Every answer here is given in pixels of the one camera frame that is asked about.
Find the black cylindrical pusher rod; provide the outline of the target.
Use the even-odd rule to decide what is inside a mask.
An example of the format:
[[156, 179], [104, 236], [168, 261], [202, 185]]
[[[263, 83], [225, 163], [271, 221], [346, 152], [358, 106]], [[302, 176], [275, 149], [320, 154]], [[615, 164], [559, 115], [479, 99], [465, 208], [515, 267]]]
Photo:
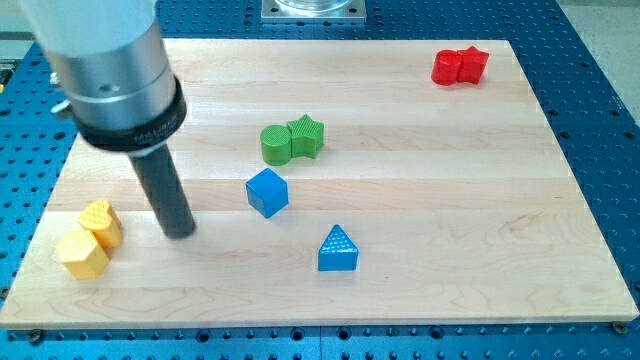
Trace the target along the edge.
[[130, 155], [129, 160], [164, 235], [190, 236], [196, 224], [168, 146]]

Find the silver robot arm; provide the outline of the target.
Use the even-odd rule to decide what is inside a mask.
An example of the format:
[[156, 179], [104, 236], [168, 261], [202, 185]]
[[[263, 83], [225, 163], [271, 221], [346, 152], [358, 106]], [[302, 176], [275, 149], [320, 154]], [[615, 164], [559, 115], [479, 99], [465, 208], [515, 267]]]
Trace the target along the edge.
[[65, 94], [53, 113], [84, 140], [128, 155], [163, 233], [185, 238], [195, 221], [167, 141], [187, 104], [151, 0], [21, 0], [20, 8]]

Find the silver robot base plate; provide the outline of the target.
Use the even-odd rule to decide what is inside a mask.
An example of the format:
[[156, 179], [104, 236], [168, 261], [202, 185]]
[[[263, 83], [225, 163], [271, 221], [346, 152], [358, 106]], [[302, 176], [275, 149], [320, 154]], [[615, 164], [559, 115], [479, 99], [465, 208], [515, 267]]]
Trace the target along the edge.
[[365, 0], [262, 0], [261, 19], [266, 23], [364, 23]]

